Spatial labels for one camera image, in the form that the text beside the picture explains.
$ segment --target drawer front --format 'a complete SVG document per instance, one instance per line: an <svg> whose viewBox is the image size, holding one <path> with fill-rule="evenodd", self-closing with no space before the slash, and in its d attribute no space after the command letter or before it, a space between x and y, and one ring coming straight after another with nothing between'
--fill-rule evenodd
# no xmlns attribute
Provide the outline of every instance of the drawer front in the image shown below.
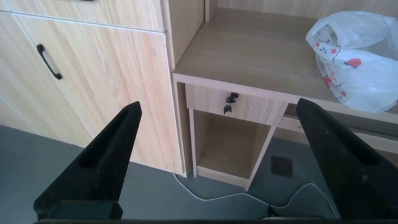
<svg viewBox="0 0 398 224"><path fill-rule="evenodd" d="M14 12L164 31L160 0L7 0L7 3Z"/></svg>
<svg viewBox="0 0 398 224"><path fill-rule="evenodd" d="M185 85L187 107L190 109L220 114L232 118L275 125L285 113L287 103L267 98L239 94L235 103L231 103L232 112L224 114L226 98L231 92L195 85Z"/></svg>

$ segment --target plastic bag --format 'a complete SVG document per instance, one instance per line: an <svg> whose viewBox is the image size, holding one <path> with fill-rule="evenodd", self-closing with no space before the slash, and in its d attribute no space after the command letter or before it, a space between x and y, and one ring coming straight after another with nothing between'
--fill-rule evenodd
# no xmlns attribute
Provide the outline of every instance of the plastic bag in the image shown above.
<svg viewBox="0 0 398 224"><path fill-rule="evenodd" d="M353 109L383 112L398 100L398 22L369 12L319 19L306 36L323 80Z"/></svg>

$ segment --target cabinet door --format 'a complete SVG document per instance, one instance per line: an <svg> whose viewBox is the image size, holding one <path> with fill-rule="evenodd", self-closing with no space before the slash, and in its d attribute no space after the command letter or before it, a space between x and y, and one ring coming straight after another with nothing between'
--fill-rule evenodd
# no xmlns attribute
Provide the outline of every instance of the cabinet door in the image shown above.
<svg viewBox="0 0 398 224"><path fill-rule="evenodd" d="M163 32L163 0L3 0L13 12Z"/></svg>
<svg viewBox="0 0 398 224"><path fill-rule="evenodd" d="M92 135L11 14L0 12L0 30L1 98L39 135L85 147Z"/></svg>
<svg viewBox="0 0 398 224"><path fill-rule="evenodd" d="M38 132L14 109L0 97L0 125L19 129L33 134Z"/></svg>
<svg viewBox="0 0 398 224"><path fill-rule="evenodd" d="M132 160L182 173L165 35L16 16L35 45L48 48L59 82L94 134L139 100L142 118Z"/></svg>

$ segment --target desk shelf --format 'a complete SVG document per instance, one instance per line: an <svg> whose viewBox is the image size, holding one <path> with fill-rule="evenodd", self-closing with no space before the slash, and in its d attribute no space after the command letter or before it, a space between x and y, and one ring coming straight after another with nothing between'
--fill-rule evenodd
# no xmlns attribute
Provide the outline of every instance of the desk shelf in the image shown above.
<svg viewBox="0 0 398 224"><path fill-rule="evenodd" d="M194 175L248 187L270 126L190 111Z"/></svg>

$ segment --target wooden desk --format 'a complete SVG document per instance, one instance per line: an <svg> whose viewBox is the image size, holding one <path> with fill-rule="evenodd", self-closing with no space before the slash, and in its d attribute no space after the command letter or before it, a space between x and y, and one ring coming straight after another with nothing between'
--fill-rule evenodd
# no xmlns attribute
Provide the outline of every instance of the wooden desk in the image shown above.
<svg viewBox="0 0 398 224"><path fill-rule="evenodd" d="M215 19L202 25L174 71L175 81L188 84L186 90L190 116L195 116L196 111L224 116L221 104L226 104L225 102L218 104L219 111L211 105L214 101L224 100L218 91L263 98L280 105L285 104L286 107L283 110L264 112L277 113L278 118L272 124L246 119L244 108L238 108L238 112L233 109L231 114L243 113L239 116L226 115L268 125L267 135L260 141L260 153L254 153L258 146L249 152L257 157L252 164L245 165L245 168L251 168L251 175L245 177L247 181L242 181L242 176L233 175L233 172L221 172L222 169L197 169L195 161L200 162L200 155L195 150L198 147L201 147L201 151L208 150L206 147L214 145L204 146L208 141L202 135L199 141L207 143L199 146L197 136L191 132L194 172L241 185L247 190L266 151L270 136L306 142L300 122L294 114L294 107L300 98L311 100L333 113L345 125L355 128L354 131L372 147L398 153L398 107L380 114L352 110L340 104L326 87L316 65L313 50L305 40L315 21L316 19L307 17L218 8ZM250 113L250 105L255 106L256 102L258 101L246 105L247 113ZM217 116L211 115L211 119L217 119ZM229 119L231 120L227 123L231 125L234 121ZM191 130L195 132L192 125L195 125L195 118L191 117ZM237 123L236 128L240 125L245 128L250 126L248 123ZM253 131L253 134L258 134L258 127L248 129L249 133ZM220 161L219 166L228 163L228 153L223 159L225 161Z"/></svg>

